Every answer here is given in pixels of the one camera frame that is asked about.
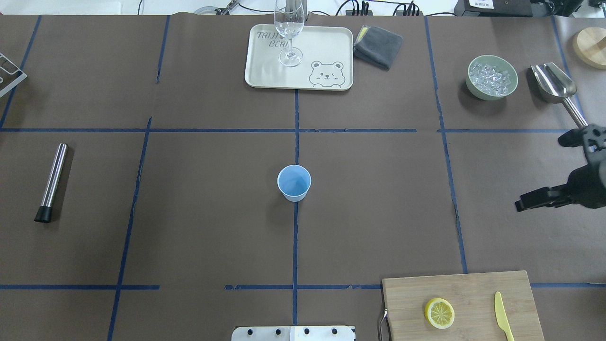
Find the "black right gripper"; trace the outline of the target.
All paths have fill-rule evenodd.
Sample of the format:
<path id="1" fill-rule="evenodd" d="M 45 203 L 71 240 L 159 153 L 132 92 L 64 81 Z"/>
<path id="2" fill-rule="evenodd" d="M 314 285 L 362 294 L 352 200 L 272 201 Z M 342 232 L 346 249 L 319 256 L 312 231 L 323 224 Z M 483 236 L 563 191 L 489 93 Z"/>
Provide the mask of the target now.
<path id="1" fill-rule="evenodd" d="M 580 204 L 597 209 L 606 202 L 606 132 L 600 125 L 572 129 L 558 138 L 562 147 L 582 147 L 587 165 L 573 170 L 563 187 L 543 187 L 525 193 L 515 202 L 517 212 L 540 207 Z"/>

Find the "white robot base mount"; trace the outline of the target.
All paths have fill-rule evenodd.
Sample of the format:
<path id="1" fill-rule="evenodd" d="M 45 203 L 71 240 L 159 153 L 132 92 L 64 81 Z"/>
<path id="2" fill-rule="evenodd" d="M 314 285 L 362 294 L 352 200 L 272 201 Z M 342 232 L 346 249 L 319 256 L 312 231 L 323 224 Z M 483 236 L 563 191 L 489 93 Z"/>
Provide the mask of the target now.
<path id="1" fill-rule="evenodd" d="M 232 341 L 355 341 L 354 326 L 241 326 Z"/>

